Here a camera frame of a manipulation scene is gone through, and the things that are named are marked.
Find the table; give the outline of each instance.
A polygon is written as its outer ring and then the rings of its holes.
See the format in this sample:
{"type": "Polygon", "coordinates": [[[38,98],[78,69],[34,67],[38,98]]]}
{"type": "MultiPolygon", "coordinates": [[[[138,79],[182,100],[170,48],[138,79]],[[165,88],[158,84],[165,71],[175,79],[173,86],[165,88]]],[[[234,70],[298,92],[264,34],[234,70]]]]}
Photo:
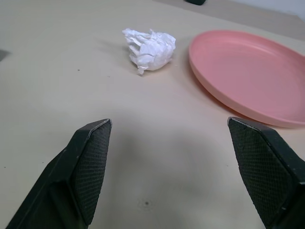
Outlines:
{"type": "MultiPolygon", "coordinates": [[[[0,228],[83,125],[111,118],[106,175],[90,229],[262,229],[227,118],[187,60],[207,30],[252,32],[305,54],[305,42],[153,0],[0,2],[0,228]],[[171,64],[136,73],[122,30],[177,39],[171,64]]],[[[277,131],[305,158],[304,129],[277,131]]]]}

